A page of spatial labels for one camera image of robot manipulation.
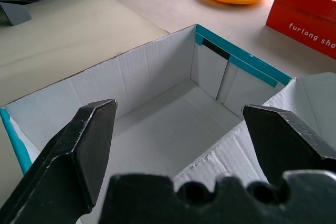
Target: red shoe box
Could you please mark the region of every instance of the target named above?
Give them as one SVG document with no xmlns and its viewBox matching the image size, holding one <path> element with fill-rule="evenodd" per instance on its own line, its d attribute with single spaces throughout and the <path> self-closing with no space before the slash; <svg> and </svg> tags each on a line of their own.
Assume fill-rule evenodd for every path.
<svg viewBox="0 0 336 224">
<path fill-rule="evenodd" d="M 336 59 L 336 0 L 275 0 L 266 25 Z"/>
</svg>

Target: box bottom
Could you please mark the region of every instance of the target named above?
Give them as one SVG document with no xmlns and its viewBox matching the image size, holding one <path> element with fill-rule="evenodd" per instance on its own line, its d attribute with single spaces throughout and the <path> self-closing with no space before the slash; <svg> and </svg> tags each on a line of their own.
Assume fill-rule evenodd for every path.
<svg viewBox="0 0 336 224">
<path fill-rule="evenodd" d="M 241 119 L 187 79 L 116 120 L 98 202 L 81 217 L 97 223 L 112 175 L 147 173 L 174 177 Z"/>
</svg>

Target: table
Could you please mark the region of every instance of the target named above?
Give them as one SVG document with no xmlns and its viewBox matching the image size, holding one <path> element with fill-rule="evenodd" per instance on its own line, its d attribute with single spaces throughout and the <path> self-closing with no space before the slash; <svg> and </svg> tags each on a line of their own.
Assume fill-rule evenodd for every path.
<svg viewBox="0 0 336 224">
<path fill-rule="evenodd" d="M 214 0 L 116 0 L 173 33 L 201 24 L 292 77 L 336 72 L 336 60 L 265 23 L 274 0 L 236 6 Z"/>
<path fill-rule="evenodd" d="M 0 15 L 0 106 L 168 33 L 115 0 L 45 0 Z M 0 120 L 0 207 L 22 178 Z"/>
</svg>

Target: black tape strip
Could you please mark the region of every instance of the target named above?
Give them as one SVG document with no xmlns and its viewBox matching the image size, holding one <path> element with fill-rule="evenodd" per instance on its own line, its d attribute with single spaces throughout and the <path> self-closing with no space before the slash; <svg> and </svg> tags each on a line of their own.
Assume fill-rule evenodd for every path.
<svg viewBox="0 0 336 224">
<path fill-rule="evenodd" d="M 220 56 L 222 56 L 224 59 L 226 60 L 229 60 L 230 58 L 230 54 L 223 50 L 222 48 L 220 47 L 217 47 L 215 44 L 213 44 L 212 42 L 210 42 L 209 40 L 207 39 L 203 39 L 203 43 L 202 45 L 206 46 L 207 48 L 211 49 L 213 52 L 219 54 Z"/>
</svg>

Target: gray stand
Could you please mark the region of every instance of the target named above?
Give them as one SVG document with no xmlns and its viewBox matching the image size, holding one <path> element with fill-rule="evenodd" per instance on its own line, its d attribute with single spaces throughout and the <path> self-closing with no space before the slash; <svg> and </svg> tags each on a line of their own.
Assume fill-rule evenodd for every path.
<svg viewBox="0 0 336 224">
<path fill-rule="evenodd" d="M 31 20 L 31 15 L 26 5 L 0 3 L 2 9 L 12 26 L 16 26 Z"/>
</svg>

